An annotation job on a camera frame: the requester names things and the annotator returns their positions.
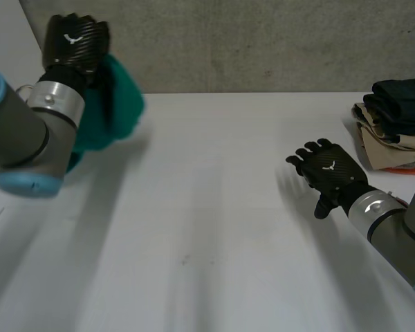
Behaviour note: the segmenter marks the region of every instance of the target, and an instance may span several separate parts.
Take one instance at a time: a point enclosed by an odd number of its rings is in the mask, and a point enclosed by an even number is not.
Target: orange fabric
[[[415,168],[384,168],[382,171],[395,174],[415,175]]]

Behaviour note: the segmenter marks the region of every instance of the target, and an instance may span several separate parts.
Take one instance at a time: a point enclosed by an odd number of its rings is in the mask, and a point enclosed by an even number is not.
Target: white logo
[[[333,171],[333,170],[335,169],[335,161],[333,161],[332,166],[329,166],[329,167],[323,167],[323,169],[328,169],[328,170]]]
[[[68,35],[67,33],[66,33],[65,35],[63,35],[63,36],[66,38],[66,40],[67,40],[69,43],[71,43],[71,45],[73,45],[74,43],[79,42],[80,40],[82,40],[82,39],[83,39],[83,36],[78,37],[77,39],[70,38],[70,37],[69,37],[69,35]]]

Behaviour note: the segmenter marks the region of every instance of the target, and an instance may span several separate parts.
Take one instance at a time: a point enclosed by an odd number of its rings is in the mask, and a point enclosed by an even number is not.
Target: gray concrete wall
[[[106,20],[145,92],[368,91],[415,77],[415,0],[21,0]]]

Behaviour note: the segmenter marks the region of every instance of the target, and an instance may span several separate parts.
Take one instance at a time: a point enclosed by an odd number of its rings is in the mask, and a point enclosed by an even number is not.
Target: folded clothes
[[[362,125],[358,126],[358,130],[373,169],[400,167],[415,163],[415,151],[390,147]]]
[[[367,108],[378,113],[384,132],[415,135],[415,79],[377,82],[372,92],[363,100]]]
[[[368,109],[363,103],[357,103],[352,108],[353,117],[382,144],[405,151],[415,151],[415,136],[387,135],[380,126],[378,114]]]

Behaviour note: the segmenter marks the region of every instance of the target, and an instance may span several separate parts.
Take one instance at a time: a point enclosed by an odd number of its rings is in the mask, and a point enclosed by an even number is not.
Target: beige cloth
[[[354,108],[358,107],[363,116],[365,117],[366,121],[363,121],[359,119],[356,116],[356,113],[354,111]],[[408,136],[408,135],[398,135],[399,137],[399,143],[390,143],[387,142],[385,139],[386,135],[384,131],[382,130],[380,124],[380,118],[376,114],[375,111],[372,111],[370,109],[367,109],[366,106],[363,103],[357,103],[355,104],[354,108],[352,108],[352,114],[354,118],[371,134],[375,135],[377,139],[381,140],[381,144],[387,145],[390,147],[394,147],[396,149],[401,149],[405,151],[415,151],[415,136]]]
[[[386,145],[366,127],[359,128],[367,157],[373,169],[397,167],[415,162],[415,151],[403,151]]]

